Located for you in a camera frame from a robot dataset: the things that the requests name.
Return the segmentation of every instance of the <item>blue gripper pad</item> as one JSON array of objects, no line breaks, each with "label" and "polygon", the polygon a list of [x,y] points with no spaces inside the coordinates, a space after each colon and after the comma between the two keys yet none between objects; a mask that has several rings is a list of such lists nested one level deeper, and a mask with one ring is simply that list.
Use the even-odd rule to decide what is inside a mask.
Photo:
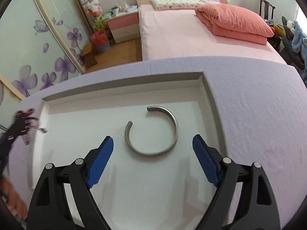
[{"label": "blue gripper pad", "polygon": [[215,162],[211,158],[206,147],[202,143],[200,136],[196,135],[193,137],[192,145],[196,157],[203,168],[203,171],[207,177],[208,182],[212,183],[215,187],[220,183],[218,168]]},{"label": "blue gripper pad", "polygon": [[88,178],[86,180],[86,185],[89,189],[99,182],[99,179],[113,152],[113,147],[114,142],[110,137],[101,148],[100,152],[96,156],[96,159],[92,162],[92,165],[89,167]]}]

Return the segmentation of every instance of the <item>red plastic bag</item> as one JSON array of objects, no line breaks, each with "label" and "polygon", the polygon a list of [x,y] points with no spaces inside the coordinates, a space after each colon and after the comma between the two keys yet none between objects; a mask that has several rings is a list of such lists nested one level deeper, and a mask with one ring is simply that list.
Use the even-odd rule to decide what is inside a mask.
[{"label": "red plastic bag", "polygon": [[100,30],[91,36],[91,41],[98,46],[102,46],[108,42],[108,36],[105,30]]}]

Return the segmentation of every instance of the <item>mattress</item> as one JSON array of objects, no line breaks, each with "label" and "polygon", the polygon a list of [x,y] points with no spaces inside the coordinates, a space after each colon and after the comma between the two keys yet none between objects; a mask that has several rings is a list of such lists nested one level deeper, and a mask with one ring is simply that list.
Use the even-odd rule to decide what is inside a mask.
[{"label": "mattress", "polygon": [[139,7],[143,60],[187,56],[236,56],[285,61],[267,43],[213,35],[193,9],[155,11],[152,5]]}]

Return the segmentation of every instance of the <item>drawer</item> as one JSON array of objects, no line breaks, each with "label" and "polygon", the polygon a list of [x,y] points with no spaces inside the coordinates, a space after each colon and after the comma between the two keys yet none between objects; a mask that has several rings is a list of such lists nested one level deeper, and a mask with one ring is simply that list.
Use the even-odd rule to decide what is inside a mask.
[{"label": "drawer", "polygon": [[129,35],[140,34],[140,28],[138,24],[133,24],[127,27],[111,30],[111,32],[116,41],[116,39],[123,38]]},{"label": "drawer", "polygon": [[115,30],[121,27],[126,27],[126,26],[130,26],[133,24],[138,24],[138,23],[139,23],[138,13],[134,13],[131,15],[123,16],[123,17],[108,21],[108,25],[111,30]]}]

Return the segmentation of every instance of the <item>silver screw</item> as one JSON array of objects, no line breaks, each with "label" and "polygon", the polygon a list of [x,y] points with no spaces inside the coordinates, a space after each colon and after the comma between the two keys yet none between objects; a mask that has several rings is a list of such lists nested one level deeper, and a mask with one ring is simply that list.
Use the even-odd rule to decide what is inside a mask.
[{"label": "silver screw", "polygon": [[47,169],[47,170],[50,170],[51,168],[52,168],[52,164],[51,163],[48,163],[48,164],[46,164],[46,166],[45,166],[45,168]]},{"label": "silver screw", "polygon": [[77,164],[77,165],[83,164],[83,159],[82,158],[77,159],[75,161],[75,164]]},{"label": "silver screw", "polygon": [[229,157],[224,157],[223,162],[224,163],[231,163],[231,159]]},{"label": "silver screw", "polygon": [[260,164],[259,162],[254,162],[254,166],[255,166],[256,168],[261,168],[261,164]]}]

